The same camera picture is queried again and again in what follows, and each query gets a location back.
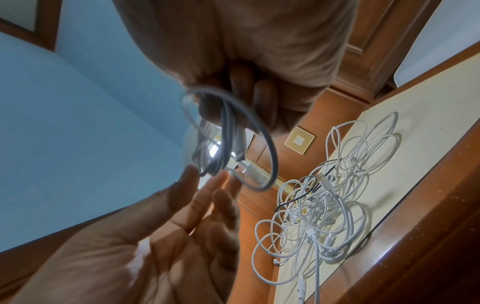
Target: hand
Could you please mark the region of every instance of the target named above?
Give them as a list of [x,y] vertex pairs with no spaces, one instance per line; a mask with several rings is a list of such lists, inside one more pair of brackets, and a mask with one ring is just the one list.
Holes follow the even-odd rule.
[[223,171],[197,192],[199,178],[187,167],[171,187],[79,232],[12,303],[226,303],[239,264],[242,184]]
[[[334,79],[358,0],[114,0],[133,40],[186,86],[231,90],[274,135],[288,133]],[[218,123],[220,104],[201,99]]]

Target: cable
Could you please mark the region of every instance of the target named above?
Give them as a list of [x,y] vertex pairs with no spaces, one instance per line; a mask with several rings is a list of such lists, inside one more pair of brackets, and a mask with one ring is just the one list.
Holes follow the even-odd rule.
[[[357,200],[368,186],[370,175],[385,166],[398,149],[400,137],[394,133],[397,121],[398,113],[393,112],[370,130],[363,121],[332,127],[325,141],[327,161],[309,175],[289,180],[279,188],[274,216],[258,222],[254,231],[257,245],[251,264],[261,280],[283,285],[297,278],[299,302],[302,302],[305,299],[302,280],[315,276],[315,302],[320,302],[321,264],[342,261],[353,243],[369,232],[369,209]],[[339,128],[354,123],[364,127],[362,134],[342,142]],[[387,140],[394,140],[394,145],[381,149],[382,153],[373,160]],[[332,158],[330,142],[337,151]],[[288,185],[295,189],[284,198],[283,191]],[[270,232],[260,238],[259,226],[264,224],[270,225]],[[275,265],[290,265],[290,276],[281,282],[263,278],[255,267],[255,255],[260,248],[275,258]]]
[[[210,134],[210,123],[201,120],[197,124],[189,111],[189,104],[192,102],[192,96],[195,94],[210,94],[221,98],[222,107],[220,112],[221,121],[221,142],[216,142]],[[188,89],[181,101],[182,109],[188,122],[198,130],[197,147],[192,155],[192,160],[200,170],[200,176],[207,174],[217,175],[220,170],[228,170],[245,186],[254,191],[266,191],[273,186],[279,173],[279,161],[274,141],[269,131],[258,115],[251,110],[245,103],[232,93],[209,86],[196,86]],[[227,168],[227,165],[235,155],[235,161],[241,163],[244,168],[248,167],[245,162],[246,140],[245,129],[238,123],[235,113],[244,114],[249,121],[256,127],[260,134],[265,138],[266,144],[270,150],[271,173],[269,180],[260,186],[254,186],[247,183],[234,169]],[[214,157],[209,154],[209,145],[213,143],[218,146],[218,151]]]

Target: gold wall plate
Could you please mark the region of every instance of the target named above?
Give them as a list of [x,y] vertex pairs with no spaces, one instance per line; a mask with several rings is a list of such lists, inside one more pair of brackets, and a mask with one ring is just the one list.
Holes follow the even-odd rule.
[[285,140],[285,145],[303,155],[312,141],[314,141],[314,138],[315,135],[300,129],[299,127],[295,127]]

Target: gray cable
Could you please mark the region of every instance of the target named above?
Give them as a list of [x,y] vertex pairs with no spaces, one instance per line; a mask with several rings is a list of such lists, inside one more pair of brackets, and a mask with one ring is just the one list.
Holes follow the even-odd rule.
[[[220,121],[222,140],[220,144],[218,144],[214,140],[214,138],[212,138],[210,132],[208,131],[210,129],[208,122],[202,120],[199,125],[191,117],[189,111],[189,103],[192,100],[191,96],[195,94],[210,94],[221,98],[222,107],[220,113]],[[232,152],[235,152],[236,161],[242,162],[245,159],[245,150],[247,148],[245,147],[245,130],[237,122],[237,119],[235,117],[235,112],[240,112],[248,118],[248,120],[259,131],[259,133],[265,138],[268,149],[270,150],[270,179],[263,185],[256,187],[246,183],[246,181],[242,179],[235,172],[235,170],[229,169],[229,171],[238,179],[240,179],[246,187],[252,190],[266,191],[273,186],[279,173],[279,160],[277,156],[277,151],[275,149],[274,141],[260,117],[258,117],[258,115],[252,109],[250,109],[242,100],[223,89],[209,86],[196,86],[186,91],[184,97],[182,98],[182,109],[188,122],[198,130],[198,143],[197,148],[192,155],[192,160],[196,164],[197,168],[200,170],[201,176],[205,176],[206,174],[216,175],[221,170],[228,169],[227,165],[232,156]],[[218,151],[213,158],[210,157],[210,154],[208,153],[209,143],[213,143],[214,145],[218,146]]]

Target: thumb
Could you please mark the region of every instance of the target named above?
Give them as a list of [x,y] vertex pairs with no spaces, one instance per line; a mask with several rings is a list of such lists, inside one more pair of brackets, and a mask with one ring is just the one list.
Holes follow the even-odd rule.
[[199,180],[198,170],[188,166],[178,182],[92,225],[90,232],[109,241],[138,243],[191,202]]

